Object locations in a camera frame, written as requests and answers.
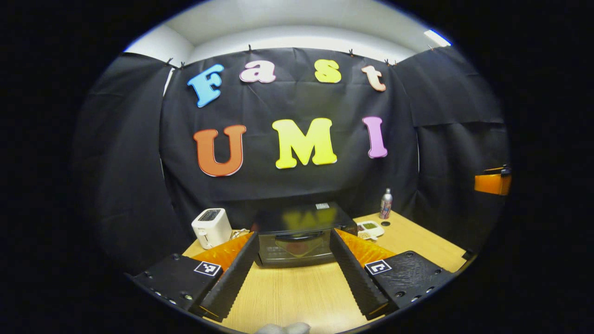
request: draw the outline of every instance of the foam letter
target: foam letter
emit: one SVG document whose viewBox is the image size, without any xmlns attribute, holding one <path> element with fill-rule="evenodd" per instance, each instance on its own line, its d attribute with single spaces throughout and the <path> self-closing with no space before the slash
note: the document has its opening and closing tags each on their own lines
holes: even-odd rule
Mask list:
<svg viewBox="0 0 594 334">
<path fill-rule="evenodd" d="M 311 150 L 315 147 L 315 155 L 311 159 L 316 165 L 327 165 L 336 162 L 332 152 L 330 127 L 332 121 L 327 118 L 316 118 L 311 121 L 307 135 L 297 127 L 292 119 L 281 119 L 272 123 L 272 128 L 279 133 L 280 157 L 276 161 L 276 168 L 293 168 L 297 160 L 293 158 L 291 148 L 303 165 L 307 165 Z"/>
<path fill-rule="evenodd" d="M 246 131 L 243 125 L 231 125 L 223 131 L 229 136 L 229 161 L 218 163 L 214 159 L 214 139 L 219 132 L 214 129 L 198 131 L 194 134 L 198 150 L 198 166 L 211 177 L 226 177 L 234 174 L 244 163 L 244 147 L 241 135 Z"/>
<path fill-rule="evenodd" d="M 241 72 L 239 75 L 241 81 L 247 83 L 253 83 L 256 81 L 261 83 L 271 83 L 274 81 L 274 79 L 276 79 L 274 76 L 274 64 L 269 61 L 252 61 L 245 64 L 245 68 L 247 68 L 247 70 Z"/>
<path fill-rule="evenodd" d="M 375 116 L 365 117 L 363 123 L 367 126 L 367 132 L 369 133 L 369 152 L 367 152 L 367 155 L 371 159 L 387 156 L 388 150 L 384 147 L 384 141 L 381 138 L 381 118 Z"/>
<path fill-rule="evenodd" d="M 317 70 L 314 73 L 315 78 L 321 83 L 337 83 L 342 78 L 334 60 L 318 59 L 314 67 Z"/>
<path fill-rule="evenodd" d="M 198 95 L 198 108 L 206 106 L 221 95 L 220 90 L 213 89 L 211 86 L 220 87 L 222 82 L 217 72 L 224 69 L 223 65 L 216 64 L 188 81 L 188 86 L 192 86 Z"/>
<path fill-rule="evenodd" d="M 386 90 L 386 85 L 380 83 L 380 79 L 378 79 L 378 77 L 381 77 L 381 73 L 376 71 L 375 67 L 369 65 L 361 68 L 361 71 L 367 74 L 367 79 L 369 79 L 369 83 L 373 89 L 377 90 L 378 92 L 383 92 Z"/>
</svg>

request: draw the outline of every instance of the ceiling light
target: ceiling light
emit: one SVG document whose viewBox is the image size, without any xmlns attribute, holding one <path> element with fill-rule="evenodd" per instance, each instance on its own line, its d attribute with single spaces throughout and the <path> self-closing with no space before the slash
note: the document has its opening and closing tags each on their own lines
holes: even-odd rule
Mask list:
<svg viewBox="0 0 594 334">
<path fill-rule="evenodd" d="M 450 46 L 451 45 L 450 42 L 446 41 L 443 37 L 438 35 L 433 30 L 425 31 L 425 35 L 427 37 L 429 37 L 430 39 L 432 39 L 435 43 L 439 44 L 440 46 Z"/>
</svg>

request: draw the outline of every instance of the white toaster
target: white toaster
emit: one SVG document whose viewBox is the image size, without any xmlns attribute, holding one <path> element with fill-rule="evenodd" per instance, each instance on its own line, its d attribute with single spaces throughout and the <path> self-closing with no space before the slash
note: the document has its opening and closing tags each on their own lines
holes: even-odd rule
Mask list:
<svg viewBox="0 0 594 334">
<path fill-rule="evenodd" d="M 192 222 L 192 229 L 205 250 L 218 246 L 231 238 L 231 225 L 222 208 L 206 209 Z"/>
</svg>

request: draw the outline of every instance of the black curtain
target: black curtain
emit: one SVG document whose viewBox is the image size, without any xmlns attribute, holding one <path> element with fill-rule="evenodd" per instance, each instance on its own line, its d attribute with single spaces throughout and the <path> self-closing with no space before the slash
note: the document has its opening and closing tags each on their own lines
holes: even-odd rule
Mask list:
<svg viewBox="0 0 594 334">
<path fill-rule="evenodd" d="M 164 62 L 122 54 L 91 88 L 72 150 L 82 212 L 100 246 L 138 273 L 193 239 L 167 195 L 159 160 Z"/>
<path fill-rule="evenodd" d="M 474 176 L 509 163 L 498 99 L 451 47 L 405 59 L 396 74 L 410 98 L 419 140 L 413 221 L 465 249 L 478 251 L 505 197 L 474 191 Z"/>
<path fill-rule="evenodd" d="M 332 59 L 339 65 L 338 83 L 320 83 L 314 63 Z M 240 73 L 250 61 L 274 63 L 272 83 L 245 83 Z M 215 64 L 221 95 L 203 108 L 188 85 L 190 79 Z M 382 73 L 384 92 L 374 90 L 362 68 Z M 370 159 L 369 135 L 362 118 L 378 116 L 388 155 Z M 331 142 L 337 162 L 277 169 L 279 135 L 272 123 L 292 119 L 306 134 L 314 118 L 332 120 Z M 197 163 L 194 133 L 215 129 L 217 161 L 229 159 L 225 127 L 242 124 L 244 161 L 228 177 L 211 177 Z M 335 200 L 351 216 L 378 212 L 386 188 L 394 194 L 393 209 L 412 217 L 418 155 L 409 101 L 394 68 L 383 62 L 318 49 L 265 49 L 238 52 L 198 61 L 175 70 L 163 101 L 160 152 L 168 189 L 182 223 L 204 209 L 224 207 L 234 228 L 249 228 L 262 208 Z"/>
</svg>

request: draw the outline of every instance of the microwave handle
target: microwave handle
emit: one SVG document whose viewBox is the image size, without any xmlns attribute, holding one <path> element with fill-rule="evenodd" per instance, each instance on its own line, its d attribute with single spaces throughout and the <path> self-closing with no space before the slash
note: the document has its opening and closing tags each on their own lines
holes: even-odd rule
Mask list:
<svg viewBox="0 0 594 334">
<path fill-rule="evenodd" d="M 314 232 L 306 235 L 299 235 L 298 237 L 294 237 L 292 235 L 278 235 L 275 239 L 282 240 L 282 241 L 308 241 L 311 239 L 316 239 L 320 235 L 322 235 L 324 231 Z"/>
</svg>

